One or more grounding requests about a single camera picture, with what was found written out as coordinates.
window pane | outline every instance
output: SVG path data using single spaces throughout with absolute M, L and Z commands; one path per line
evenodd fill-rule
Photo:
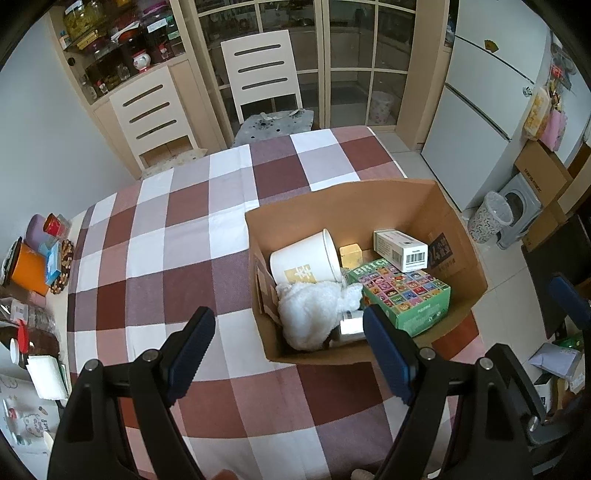
M 374 73 L 368 125 L 396 125 L 406 78 L 402 73 Z
M 297 70 L 318 68 L 313 0 L 267 2 L 259 5 L 265 32 L 288 29 Z
M 212 59 L 217 83 L 227 85 L 228 73 L 223 61 L 220 43 L 231 38 L 258 33 L 254 5 L 224 10 L 201 18 L 201 26 L 209 55 Z
M 203 13 L 245 1 L 246 0 L 195 0 L 195 6 L 197 7 L 198 13 Z
M 374 6 L 330 0 L 330 66 L 371 67 Z
M 331 72 L 331 127 L 365 124 L 370 76 L 370 72 Z
M 417 0 L 379 0 L 383 4 L 396 5 L 397 7 L 408 8 L 409 10 L 417 9 Z
M 379 7 L 377 69 L 408 70 L 413 42 L 414 15 L 388 7 Z

orange container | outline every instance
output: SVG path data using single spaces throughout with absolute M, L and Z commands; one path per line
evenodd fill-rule
M 22 288 L 45 296 L 49 286 L 45 285 L 45 257 L 35 252 L 19 238 L 12 257 L 6 281 L 13 281 Z

white bucket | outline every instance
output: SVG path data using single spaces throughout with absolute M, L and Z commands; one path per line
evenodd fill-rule
M 468 221 L 468 233 L 476 243 L 484 244 L 512 222 L 513 211 L 506 198 L 497 192 L 488 192 Z
M 375 125 L 387 124 L 390 110 L 392 110 L 395 101 L 396 98 L 390 93 L 372 92 L 369 104 L 369 121 Z
M 339 257 L 325 228 L 271 254 L 271 274 L 276 283 L 341 281 Z

white box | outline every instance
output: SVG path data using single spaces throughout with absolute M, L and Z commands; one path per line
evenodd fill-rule
M 554 403 L 554 398 L 552 396 L 552 383 L 553 383 L 554 375 L 551 373 L 543 373 L 540 375 L 538 380 L 534 382 L 534 387 L 538 395 L 540 396 L 540 400 L 544 404 L 544 408 L 546 409 L 546 413 L 550 411 L 552 408 L 552 404 Z
M 398 230 L 374 231 L 374 250 L 404 273 L 427 268 L 427 244 Z

paper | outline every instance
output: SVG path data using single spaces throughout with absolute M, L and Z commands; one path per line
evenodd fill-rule
M 581 353 L 577 350 L 554 345 L 553 343 L 544 343 L 533 354 L 529 363 L 557 377 L 567 378 L 569 373 L 572 374 L 574 371 L 580 358 Z
M 60 367 L 55 358 L 49 355 L 30 356 L 27 370 L 31 374 L 31 380 L 33 380 L 39 398 L 46 400 L 68 398 Z

